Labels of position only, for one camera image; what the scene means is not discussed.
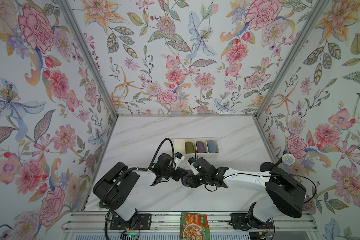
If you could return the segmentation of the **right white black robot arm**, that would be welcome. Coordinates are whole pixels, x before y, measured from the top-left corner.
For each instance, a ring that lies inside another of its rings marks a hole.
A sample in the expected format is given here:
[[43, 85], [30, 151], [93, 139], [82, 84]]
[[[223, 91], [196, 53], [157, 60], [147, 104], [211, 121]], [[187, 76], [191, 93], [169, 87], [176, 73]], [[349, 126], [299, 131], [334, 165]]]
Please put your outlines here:
[[228, 167], [215, 168], [204, 158], [190, 158], [188, 165], [192, 174], [184, 185], [195, 189], [201, 185], [218, 188], [257, 191], [263, 197], [253, 202], [244, 219], [249, 226], [265, 223], [285, 215], [301, 218], [307, 189], [284, 170], [273, 167], [265, 172], [245, 172]]

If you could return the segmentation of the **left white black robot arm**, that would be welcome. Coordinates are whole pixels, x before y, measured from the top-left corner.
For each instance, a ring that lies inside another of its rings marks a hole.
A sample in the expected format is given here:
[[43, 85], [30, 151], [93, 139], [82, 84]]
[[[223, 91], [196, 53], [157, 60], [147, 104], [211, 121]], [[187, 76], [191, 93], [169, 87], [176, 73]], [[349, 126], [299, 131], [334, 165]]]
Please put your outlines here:
[[156, 163], [148, 168], [128, 168], [122, 162], [112, 167], [94, 186], [93, 194], [99, 198], [99, 207], [107, 209], [125, 222], [134, 219], [138, 211], [127, 200], [135, 186], [156, 186], [169, 180], [178, 182], [187, 175], [180, 168], [185, 156], [179, 152], [173, 156], [161, 154]]

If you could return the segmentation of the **purple yellow teal sock pair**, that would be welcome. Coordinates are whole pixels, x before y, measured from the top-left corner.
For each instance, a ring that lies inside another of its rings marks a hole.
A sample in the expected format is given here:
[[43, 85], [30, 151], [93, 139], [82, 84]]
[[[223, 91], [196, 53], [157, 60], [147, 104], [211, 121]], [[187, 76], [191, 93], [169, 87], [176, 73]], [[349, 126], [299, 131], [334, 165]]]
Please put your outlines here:
[[186, 175], [182, 177], [181, 182], [182, 184], [187, 187], [190, 188], [191, 184], [192, 184], [192, 176], [193, 176], [193, 172], [191, 170], [186, 170]]

